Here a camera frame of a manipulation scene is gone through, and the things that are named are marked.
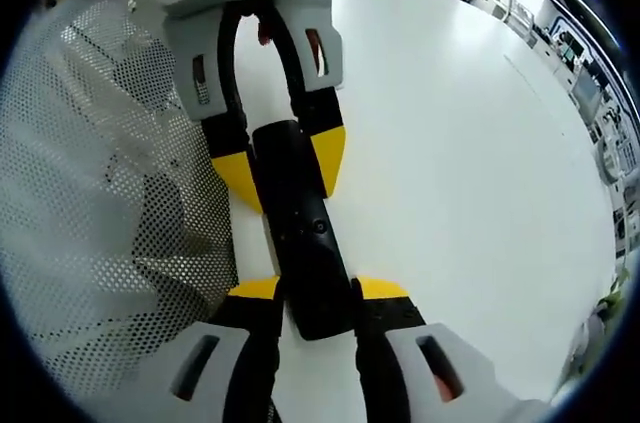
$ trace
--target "white mesh material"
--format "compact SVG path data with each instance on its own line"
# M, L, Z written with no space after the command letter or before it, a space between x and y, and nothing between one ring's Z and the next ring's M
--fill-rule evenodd
M237 283L228 193L124 0L64 0L23 32L0 89L4 289L82 406Z

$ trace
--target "gray mesh bag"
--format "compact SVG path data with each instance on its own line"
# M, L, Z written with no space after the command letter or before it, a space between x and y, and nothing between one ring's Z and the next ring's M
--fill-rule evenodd
M228 193L125 0L34 14L0 88L0 276L81 407L237 283Z

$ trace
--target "white table surface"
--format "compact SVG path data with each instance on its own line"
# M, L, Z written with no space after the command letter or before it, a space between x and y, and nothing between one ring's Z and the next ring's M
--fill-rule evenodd
M611 206L580 116L507 26L458 0L333 0L347 146L327 208L351 275L404 286L493 360L522 398L550 397L615 262ZM273 46L238 34L250 130L291 117ZM237 198L242 280L273 274L263 222ZM285 319L274 401L287 422L364 422L352 334L303 341Z

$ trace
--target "gray gripper housing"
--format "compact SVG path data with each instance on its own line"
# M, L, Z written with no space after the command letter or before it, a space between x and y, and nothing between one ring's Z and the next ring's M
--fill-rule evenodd
M331 22L331 0L273 0L291 34L302 67L306 91L336 87L342 83L342 38ZM164 22L167 41L176 58L174 80L184 109L199 121L226 113L218 72L218 33L223 5L190 16L168 16ZM325 74L318 75L306 30L316 30L325 61ZM202 56L206 91L197 88L194 59Z
M386 337L402 370L413 423L531 423L549 411L545 403L521 401L498 385L491 361L444 325L389 331ZM442 401L421 349L429 339L442 350L460 383L461 394L453 401Z
M221 423L248 337L243 329L194 323L144 361L137 378L83 407L101 423Z

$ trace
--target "desk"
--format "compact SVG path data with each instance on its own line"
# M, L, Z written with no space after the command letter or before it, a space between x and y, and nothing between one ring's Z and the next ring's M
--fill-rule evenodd
M548 398L615 263L578 112L514 32L458 0L333 0L333 12L347 146L327 209L348 272L398 282L501 384ZM244 20L236 44L250 131L291 117L256 31ZM235 197L231 218L240 278L271 276L261 218ZM285 318L273 393L285 423L366 421L355 348L351 334L304 342Z

